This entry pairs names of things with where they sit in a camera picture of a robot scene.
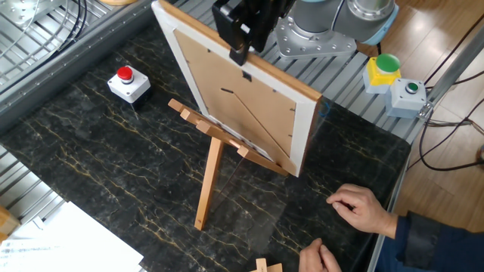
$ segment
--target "green button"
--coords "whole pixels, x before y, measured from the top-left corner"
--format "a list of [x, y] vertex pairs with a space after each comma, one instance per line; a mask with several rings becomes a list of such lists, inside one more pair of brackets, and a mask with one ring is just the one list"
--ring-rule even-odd
[[418, 85], [415, 84], [415, 83], [408, 83], [408, 87], [412, 90], [412, 91], [416, 91], [418, 90]]
[[400, 60], [392, 54], [381, 54], [377, 57], [377, 67], [384, 72], [393, 73], [400, 68]]

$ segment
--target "black marble surface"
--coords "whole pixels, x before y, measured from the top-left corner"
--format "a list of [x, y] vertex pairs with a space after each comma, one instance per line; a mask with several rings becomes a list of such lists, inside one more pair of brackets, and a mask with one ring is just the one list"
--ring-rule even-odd
[[[138, 112], [107, 80], [131, 65], [153, 97]], [[331, 106], [300, 178], [282, 177], [225, 149], [205, 229], [193, 227], [209, 138], [167, 106], [197, 108], [156, 22], [0, 137], [0, 143], [65, 200], [139, 251], [148, 271], [249, 271], [255, 259], [297, 271], [299, 251], [321, 237], [344, 271], [360, 270], [371, 235], [325, 200], [341, 184], [370, 187], [386, 203], [410, 146]]]

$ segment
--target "wooden floor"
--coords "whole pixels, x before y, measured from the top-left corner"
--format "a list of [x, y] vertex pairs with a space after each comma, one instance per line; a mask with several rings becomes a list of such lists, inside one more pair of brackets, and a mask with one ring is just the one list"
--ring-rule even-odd
[[[400, 59], [402, 76], [409, 79], [425, 80], [484, 13], [484, 1], [396, 2], [400, 6], [400, 13], [382, 41], [382, 48], [383, 53], [394, 54]], [[454, 60], [463, 47], [456, 51], [451, 60]], [[358, 48], [366, 54], [376, 54], [375, 47], [359, 45]], [[461, 79], [482, 70], [484, 51], [464, 72]], [[433, 85], [444, 71], [445, 69], [442, 69], [430, 85]], [[439, 102], [433, 119], [461, 121], [483, 98], [484, 76], [481, 76], [453, 87]], [[470, 118], [484, 126], [484, 105]], [[452, 129], [429, 128], [424, 138], [423, 150], [439, 143]], [[420, 136], [414, 142], [411, 164], [418, 159], [419, 142]], [[483, 144], [484, 137], [472, 126], [462, 127], [449, 141], [426, 156], [426, 161], [435, 167], [474, 162], [476, 151]], [[484, 168], [475, 166], [453, 172], [435, 172], [419, 162], [406, 173], [396, 204], [398, 214], [405, 215], [408, 210], [451, 226], [463, 227], [474, 232], [484, 231]]]

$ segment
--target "metal bracket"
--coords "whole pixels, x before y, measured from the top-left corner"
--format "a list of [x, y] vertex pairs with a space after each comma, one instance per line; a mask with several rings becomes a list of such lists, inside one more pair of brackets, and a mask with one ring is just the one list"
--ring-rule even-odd
[[425, 105], [422, 107], [420, 112], [418, 112], [417, 117], [422, 120], [427, 120], [430, 116], [430, 113], [433, 111], [434, 105], [427, 101]]
[[343, 56], [355, 52], [354, 39], [331, 30], [307, 32], [294, 22], [293, 13], [294, 7], [287, 17], [279, 19], [275, 28], [281, 56], [302, 59]]

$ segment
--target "easel leg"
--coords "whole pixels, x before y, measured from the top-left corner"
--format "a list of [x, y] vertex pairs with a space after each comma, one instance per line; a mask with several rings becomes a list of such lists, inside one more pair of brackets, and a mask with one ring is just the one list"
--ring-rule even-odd
[[222, 158], [224, 143], [212, 138], [210, 143], [209, 157], [206, 161], [205, 175], [203, 176], [202, 192], [198, 202], [197, 217], [195, 218], [195, 227], [202, 230], [205, 225], [206, 217], [209, 212], [210, 201], [212, 200], [213, 189], [217, 183], [217, 174]]

